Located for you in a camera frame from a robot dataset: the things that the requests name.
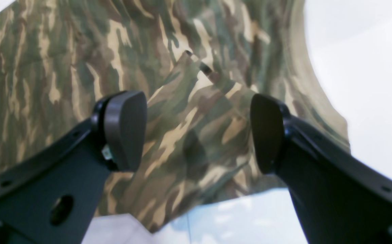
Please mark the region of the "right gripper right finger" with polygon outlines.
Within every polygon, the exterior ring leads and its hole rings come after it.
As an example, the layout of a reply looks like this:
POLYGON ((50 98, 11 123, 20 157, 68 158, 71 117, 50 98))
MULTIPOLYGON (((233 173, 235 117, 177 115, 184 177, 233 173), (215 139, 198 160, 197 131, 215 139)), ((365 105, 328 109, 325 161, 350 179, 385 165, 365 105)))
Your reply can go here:
POLYGON ((287 185, 309 244, 392 244, 391 179, 271 96, 252 97, 250 122, 259 170, 287 185))

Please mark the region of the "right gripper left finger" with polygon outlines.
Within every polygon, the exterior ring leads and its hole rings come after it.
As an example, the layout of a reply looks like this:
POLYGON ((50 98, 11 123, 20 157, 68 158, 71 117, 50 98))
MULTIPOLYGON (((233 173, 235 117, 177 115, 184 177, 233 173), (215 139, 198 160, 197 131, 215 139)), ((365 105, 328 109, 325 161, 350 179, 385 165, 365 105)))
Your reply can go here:
POLYGON ((0 244, 80 244, 104 184, 141 162, 147 122, 142 91, 100 99, 91 118, 0 174, 0 244))

